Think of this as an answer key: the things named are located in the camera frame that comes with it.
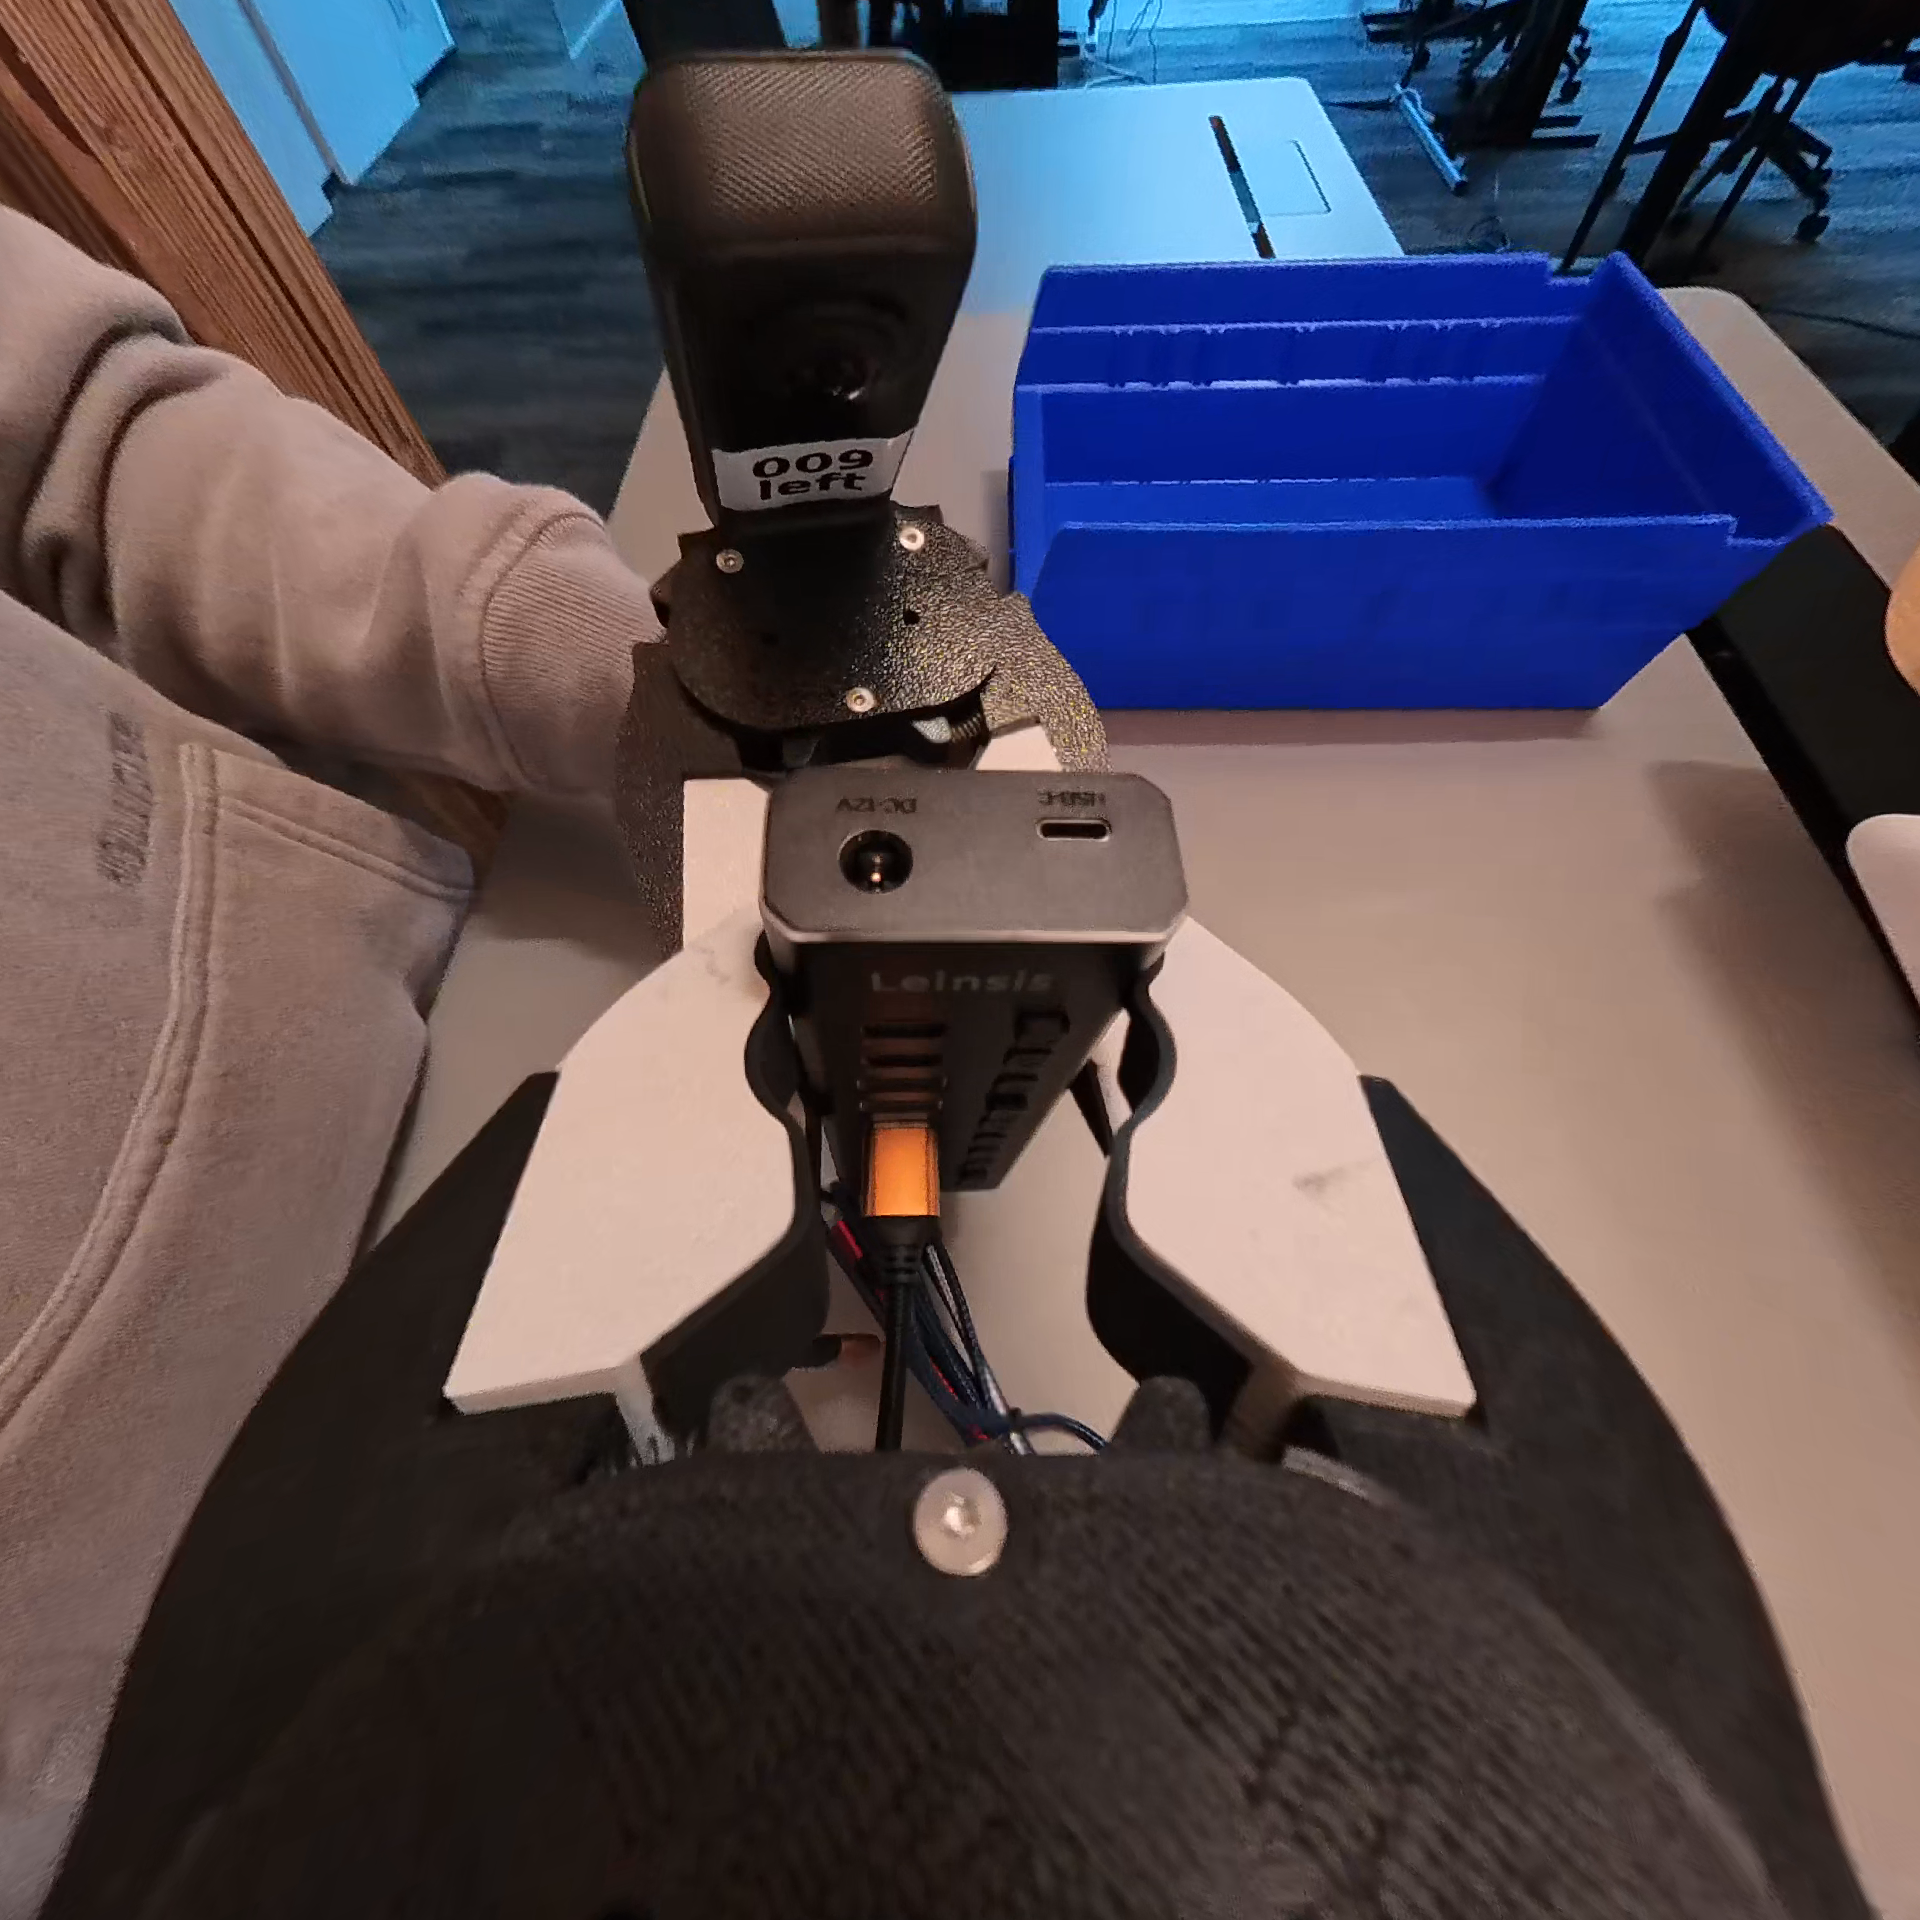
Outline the black office chair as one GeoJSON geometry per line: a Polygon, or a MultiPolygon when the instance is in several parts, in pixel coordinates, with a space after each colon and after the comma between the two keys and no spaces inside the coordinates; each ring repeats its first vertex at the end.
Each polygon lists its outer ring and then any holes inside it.
{"type": "Polygon", "coordinates": [[[1704,264],[1765,165],[1787,180],[1806,204],[1795,241],[1812,246],[1824,235],[1832,204],[1832,148],[1795,121],[1814,80],[1831,69],[1820,51],[1824,30],[1814,12],[1818,8],[1808,3],[1690,3],[1686,8],[1679,26],[1662,41],[1642,97],[1572,230],[1556,267],[1562,275],[1572,275],[1585,259],[1587,241],[1618,194],[1626,165],[1642,156],[1655,159],[1655,169],[1614,241],[1614,250],[1632,264],[1645,264],[1665,235],[1694,214],[1699,194],[1715,180],[1731,176],[1732,184],[1694,248],[1694,264],[1704,264]],[[1666,135],[1647,135],[1645,124],[1699,19],[1715,26],[1720,51],[1678,127],[1666,135]]]}

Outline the person's left forearm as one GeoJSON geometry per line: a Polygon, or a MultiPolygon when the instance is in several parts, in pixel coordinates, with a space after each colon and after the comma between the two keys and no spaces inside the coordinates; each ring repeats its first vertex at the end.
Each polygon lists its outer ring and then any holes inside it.
{"type": "Polygon", "coordinates": [[[657,626],[579,499],[418,482],[10,208],[2,350],[8,601],[235,732],[610,800],[657,626]]]}

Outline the white desk with slot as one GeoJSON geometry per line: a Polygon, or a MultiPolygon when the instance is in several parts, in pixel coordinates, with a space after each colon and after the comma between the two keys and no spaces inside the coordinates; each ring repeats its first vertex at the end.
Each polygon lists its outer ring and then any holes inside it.
{"type": "Polygon", "coordinates": [[[975,184],[964,313],[1033,305],[1050,267],[1400,255],[1305,80],[952,97],[975,184]]]}

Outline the person's grey hoodie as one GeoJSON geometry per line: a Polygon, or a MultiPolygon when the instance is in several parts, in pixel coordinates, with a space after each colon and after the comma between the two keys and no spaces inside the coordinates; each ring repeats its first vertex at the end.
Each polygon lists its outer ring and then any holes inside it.
{"type": "Polygon", "coordinates": [[[6,603],[6,1915],[140,1625],[345,1277],[471,876],[6,603]]]}

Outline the black power bank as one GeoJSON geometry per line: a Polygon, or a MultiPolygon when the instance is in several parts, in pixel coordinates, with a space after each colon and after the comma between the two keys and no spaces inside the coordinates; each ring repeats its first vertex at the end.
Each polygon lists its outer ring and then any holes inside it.
{"type": "Polygon", "coordinates": [[[1186,917],[1165,794],[1124,773],[794,773],[759,913],[803,1086],[865,1187],[887,1125],[988,1191],[1186,917]]]}

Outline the blue plastic bin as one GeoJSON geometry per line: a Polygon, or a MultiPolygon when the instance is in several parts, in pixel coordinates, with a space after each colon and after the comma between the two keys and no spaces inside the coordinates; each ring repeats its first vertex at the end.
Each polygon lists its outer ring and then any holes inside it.
{"type": "Polygon", "coordinates": [[[1047,268],[1013,586],[1121,709],[1592,709],[1832,511],[1624,259],[1047,268]]]}

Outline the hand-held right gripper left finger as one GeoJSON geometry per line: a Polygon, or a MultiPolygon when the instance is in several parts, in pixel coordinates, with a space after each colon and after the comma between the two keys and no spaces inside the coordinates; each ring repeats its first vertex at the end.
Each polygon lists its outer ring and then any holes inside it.
{"type": "Polygon", "coordinates": [[[796,1059],[759,922],[718,922],[566,1052],[446,1373],[461,1414],[607,1394],[643,1455],[829,1318],[796,1059]]]}

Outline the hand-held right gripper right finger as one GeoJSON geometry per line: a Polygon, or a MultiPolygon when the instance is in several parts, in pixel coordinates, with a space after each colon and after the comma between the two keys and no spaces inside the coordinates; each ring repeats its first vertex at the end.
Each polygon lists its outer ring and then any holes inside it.
{"type": "Polygon", "coordinates": [[[1132,1379],[1192,1382],[1241,1452],[1305,1404],[1464,1421],[1476,1388],[1332,1034],[1186,920],[1125,1007],[1086,1310],[1132,1379]]]}

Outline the wooden slat partition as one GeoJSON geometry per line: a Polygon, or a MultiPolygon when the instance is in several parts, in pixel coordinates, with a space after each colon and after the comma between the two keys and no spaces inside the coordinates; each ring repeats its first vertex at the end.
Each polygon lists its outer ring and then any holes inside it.
{"type": "Polygon", "coordinates": [[[442,465],[163,3],[2,6],[6,205],[436,486],[442,465]]]}

